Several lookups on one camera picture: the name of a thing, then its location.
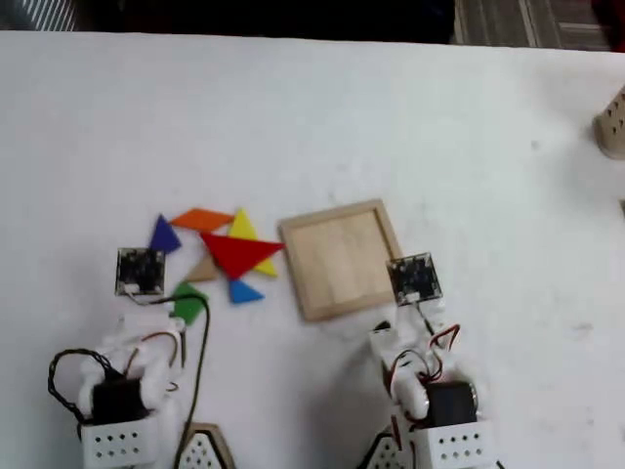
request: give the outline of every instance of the black cable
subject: black cable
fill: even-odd
[[[191,401],[191,409],[188,411],[187,421],[185,422],[185,426],[183,428],[183,434],[180,437],[180,442],[178,443],[178,449],[176,450],[176,459],[174,462],[174,468],[177,468],[180,464],[180,458],[183,454],[183,450],[185,449],[185,441],[187,440],[188,429],[191,426],[191,421],[193,419],[193,414],[195,412],[195,406],[197,405],[197,396],[199,394],[199,384],[202,375],[202,366],[204,365],[204,351],[206,350],[206,343],[208,342],[208,329],[210,327],[211,322],[211,310],[208,307],[208,302],[206,298],[201,295],[197,295],[194,293],[185,293],[182,295],[174,295],[169,296],[167,298],[160,298],[158,300],[149,301],[146,305],[162,305],[163,303],[172,303],[180,300],[197,300],[202,303],[204,307],[204,311],[206,312],[206,323],[204,324],[204,334],[202,336],[202,345],[199,351],[199,362],[197,363],[197,371],[195,373],[195,386],[193,389],[193,400]]]
[[[432,327],[432,325],[430,324],[428,319],[424,316],[424,314],[421,312],[421,308],[419,307],[419,303],[415,303],[414,306],[417,308],[417,311],[419,312],[419,315],[421,316],[421,319],[425,323],[426,328],[428,329],[428,332],[430,332],[430,335],[432,337],[434,337],[436,335],[436,333],[434,332],[434,328]]]
[[[52,359],[52,361],[50,362],[50,367],[48,369],[48,392],[57,401],[59,401],[63,407],[65,407],[67,410],[69,410],[71,413],[74,414],[74,416],[76,417],[76,420],[78,420],[78,435],[80,438],[80,425],[84,425],[87,419],[82,414],[78,406],[75,403],[71,403],[66,398],[64,398],[61,395],[61,393],[57,391],[57,387],[55,386],[55,375],[57,374],[57,366],[59,365],[59,362],[61,361],[61,359],[68,355],[84,355],[84,356],[91,357],[92,359],[94,359],[103,368],[105,380],[118,379],[118,378],[123,377],[123,375],[112,367],[107,357],[99,354],[98,352],[94,350],[67,349],[67,350],[63,350],[62,352],[57,353],[55,357]]]

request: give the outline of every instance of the white table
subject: white table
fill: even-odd
[[[404,253],[434,255],[507,468],[622,465],[625,163],[589,125],[624,56],[4,32],[0,66],[7,467],[79,466],[48,363],[139,308],[113,296],[116,248],[145,245],[158,212],[243,206],[277,239],[282,218],[378,196]],[[182,237],[168,288],[202,252]],[[275,262],[278,280],[250,278],[256,304],[201,286],[213,324],[196,420],[221,426],[243,469],[354,467],[388,405],[365,332],[394,307],[304,324]],[[59,382],[75,396],[71,360]]]

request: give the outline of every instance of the blue triangle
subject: blue triangle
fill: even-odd
[[[256,291],[241,280],[231,280],[229,283],[230,301],[235,305],[248,301],[262,300],[265,295]]]
[[[165,254],[175,251],[181,245],[180,240],[174,233],[174,229],[171,227],[165,217],[158,216],[156,225],[154,225],[154,232],[152,233],[152,241],[149,242],[149,248],[156,251],[165,251]]]

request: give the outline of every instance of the yellow triangle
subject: yellow triangle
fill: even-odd
[[[230,229],[228,230],[228,236],[236,237],[239,239],[250,239],[253,241],[258,239],[258,237],[256,236],[256,230],[254,230],[250,219],[247,218],[247,214],[242,208],[239,209],[238,212],[236,212],[234,221],[232,222],[232,224],[230,225]],[[277,271],[275,270],[271,259],[265,259],[253,270],[271,277],[277,277]]]

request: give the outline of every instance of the wooden square frame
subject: wooden square frame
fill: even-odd
[[[382,200],[373,199],[301,215],[283,220],[279,227],[286,244],[291,275],[305,320],[328,320],[356,310],[394,301],[386,261],[401,257],[401,250]],[[298,234],[299,231],[308,228],[311,228],[311,231],[306,237],[301,233]],[[343,250],[339,245],[341,239],[345,244]],[[324,250],[324,243],[327,245],[327,252]],[[351,255],[346,254],[343,257],[349,257],[353,265],[341,264],[339,267],[346,272],[351,269],[350,272],[360,278],[361,282],[360,285],[355,286],[358,283],[357,279],[346,281],[346,284],[350,284],[350,292],[345,293],[341,291],[342,283],[336,281],[341,274],[332,271],[331,266],[326,266],[325,261],[328,260],[328,256],[347,251],[350,251]],[[332,272],[328,270],[324,272],[323,269],[326,267]],[[310,295],[311,290],[314,289],[311,287],[311,282],[323,283],[324,280],[327,282],[320,286],[320,290],[326,290],[327,298],[320,300],[317,297],[313,298],[315,295]],[[370,291],[370,280],[375,282],[373,291]],[[351,298],[342,300],[342,296],[346,298],[351,296]],[[326,300],[332,302],[320,304]]]

